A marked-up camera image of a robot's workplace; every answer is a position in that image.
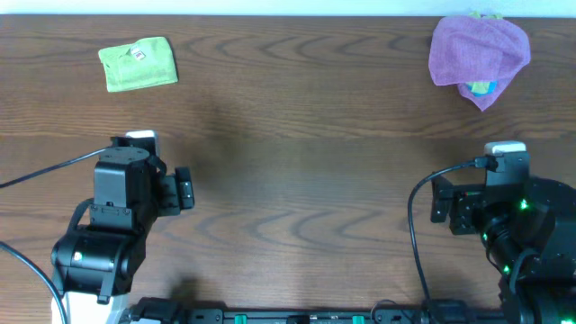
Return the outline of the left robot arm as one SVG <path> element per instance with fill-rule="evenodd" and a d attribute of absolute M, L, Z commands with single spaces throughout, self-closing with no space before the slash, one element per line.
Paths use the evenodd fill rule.
<path fill-rule="evenodd" d="M 189 168 L 168 173 L 153 130 L 113 137 L 98 157 L 94 195 L 76 207 L 50 256 L 52 309 L 65 312 L 64 323 L 120 322 L 154 222 L 194 207 Z"/>

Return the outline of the green microfiber cloth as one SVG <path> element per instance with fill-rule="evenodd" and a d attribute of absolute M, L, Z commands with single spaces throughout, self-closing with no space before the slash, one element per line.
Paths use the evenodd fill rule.
<path fill-rule="evenodd" d="M 106 89 L 127 92 L 178 82 L 172 48 L 165 37 L 151 37 L 131 44 L 100 49 Z"/>

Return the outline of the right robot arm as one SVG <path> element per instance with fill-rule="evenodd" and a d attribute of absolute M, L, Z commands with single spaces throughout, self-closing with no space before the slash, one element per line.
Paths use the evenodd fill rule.
<path fill-rule="evenodd" d="M 499 271 L 509 323 L 575 321 L 575 190 L 531 175 L 527 152 L 477 157 L 481 184 L 432 181 L 431 220 L 455 235 L 477 234 Z"/>

